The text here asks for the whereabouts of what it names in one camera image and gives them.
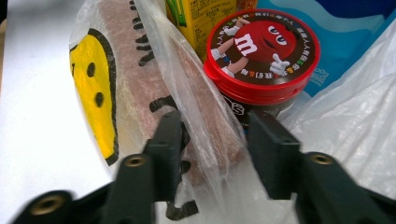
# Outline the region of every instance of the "yellow smiley face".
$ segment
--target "yellow smiley face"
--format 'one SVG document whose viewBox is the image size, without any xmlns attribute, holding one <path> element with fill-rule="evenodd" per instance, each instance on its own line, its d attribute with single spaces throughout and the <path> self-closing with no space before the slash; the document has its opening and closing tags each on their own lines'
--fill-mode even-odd
<svg viewBox="0 0 396 224">
<path fill-rule="evenodd" d="M 91 29 L 70 50 L 70 69 L 98 146 L 111 165 L 118 159 L 116 64 L 106 38 Z"/>
</svg>

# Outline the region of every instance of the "wrapped bread roll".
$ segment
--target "wrapped bread roll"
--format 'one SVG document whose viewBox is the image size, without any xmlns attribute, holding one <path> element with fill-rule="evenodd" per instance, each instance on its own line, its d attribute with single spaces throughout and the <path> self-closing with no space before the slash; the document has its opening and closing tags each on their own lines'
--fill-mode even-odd
<svg viewBox="0 0 396 224">
<path fill-rule="evenodd" d="M 78 14 L 70 63 L 87 121 L 112 165 L 119 155 L 140 153 L 162 115 L 179 109 L 188 132 L 186 177 L 200 184 L 208 170 L 221 172 L 240 160 L 245 143 L 238 122 L 172 23 L 159 29 L 178 39 L 150 45 L 159 34 L 147 34 L 135 3 L 87 0 Z"/>
</svg>

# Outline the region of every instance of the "smiley face eye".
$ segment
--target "smiley face eye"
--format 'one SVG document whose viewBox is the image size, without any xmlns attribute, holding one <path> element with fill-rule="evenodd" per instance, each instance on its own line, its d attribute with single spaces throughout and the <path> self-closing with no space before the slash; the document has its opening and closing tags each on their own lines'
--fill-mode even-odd
<svg viewBox="0 0 396 224">
<path fill-rule="evenodd" d="M 287 45 L 288 42 L 286 42 L 285 38 L 282 35 L 279 35 L 276 37 L 276 42 L 280 45 Z"/>
<path fill-rule="evenodd" d="M 95 63 L 90 63 L 87 68 L 88 77 L 95 76 Z"/>
<path fill-rule="evenodd" d="M 102 107 L 103 102 L 105 100 L 105 96 L 101 92 L 97 92 L 95 95 L 95 102 L 97 107 Z"/>
<path fill-rule="evenodd" d="M 268 31 L 273 35 L 279 35 L 279 31 L 274 26 L 269 26 Z"/>
<path fill-rule="evenodd" d="M 75 69 L 75 67 L 76 67 L 76 64 L 75 64 L 75 63 L 72 63 L 72 77 L 74 76 L 74 69 Z"/>
</svg>

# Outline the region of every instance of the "cylindrical container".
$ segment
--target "cylindrical container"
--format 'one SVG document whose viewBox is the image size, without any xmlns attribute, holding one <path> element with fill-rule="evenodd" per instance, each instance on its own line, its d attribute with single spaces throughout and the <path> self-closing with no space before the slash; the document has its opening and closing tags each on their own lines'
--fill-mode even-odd
<svg viewBox="0 0 396 224">
<path fill-rule="evenodd" d="M 275 10 L 233 14 L 207 41 L 206 74 L 248 128 L 248 111 L 278 116 L 303 90 L 319 60 L 319 43 L 301 20 Z"/>
</svg>

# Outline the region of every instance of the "blue packaging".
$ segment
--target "blue packaging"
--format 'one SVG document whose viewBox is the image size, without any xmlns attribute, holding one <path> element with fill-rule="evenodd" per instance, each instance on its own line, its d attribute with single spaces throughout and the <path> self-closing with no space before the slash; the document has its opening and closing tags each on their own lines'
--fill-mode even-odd
<svg viewBox="0 0 396 224">
<path fill-rule="evenodd" d="M 343 75 L 396 18 L 395 0 L 259 0 L 257 8 L 284 11 L 314 30 L 321 58 L 304 89 L 311 96 Z"/>
</svg>

